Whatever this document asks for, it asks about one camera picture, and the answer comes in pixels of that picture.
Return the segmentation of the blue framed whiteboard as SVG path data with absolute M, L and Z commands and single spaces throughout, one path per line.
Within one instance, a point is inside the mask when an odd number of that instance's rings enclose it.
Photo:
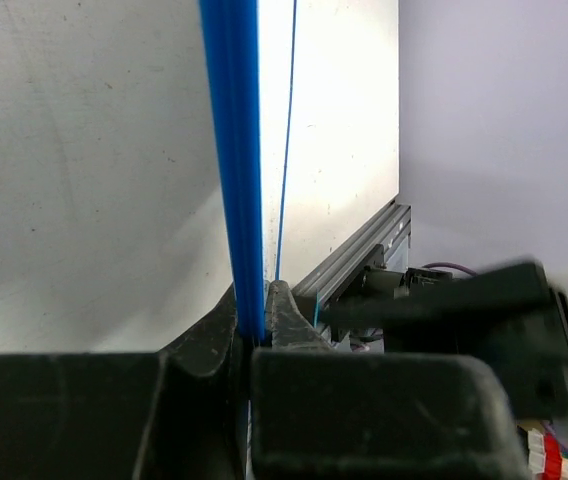
M 281 276 L 293 106 L 295 1 L 202 1 L 201 30 L 238 330 L 266 343 Z

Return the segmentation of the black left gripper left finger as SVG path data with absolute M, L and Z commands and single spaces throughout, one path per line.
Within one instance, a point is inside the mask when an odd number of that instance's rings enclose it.
M 0 479 L 241 479 L 235 299 L 155 352 L 0 354 Z

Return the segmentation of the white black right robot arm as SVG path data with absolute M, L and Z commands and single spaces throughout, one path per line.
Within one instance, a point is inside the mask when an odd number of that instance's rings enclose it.
M 331 330 L 378 329 L 388 353 L 469 356 L 513 417 L 568 425 L 568 297 L 535 261 L 456 278 L 449 268 L 368 268 L 318 312 Z

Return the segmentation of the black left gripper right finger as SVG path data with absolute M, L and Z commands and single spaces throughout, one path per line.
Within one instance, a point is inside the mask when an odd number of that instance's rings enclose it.
M 259 479 L 525 479 L 505 391 L 466 356 L 342 353 L 271 283 L 250 363 Z

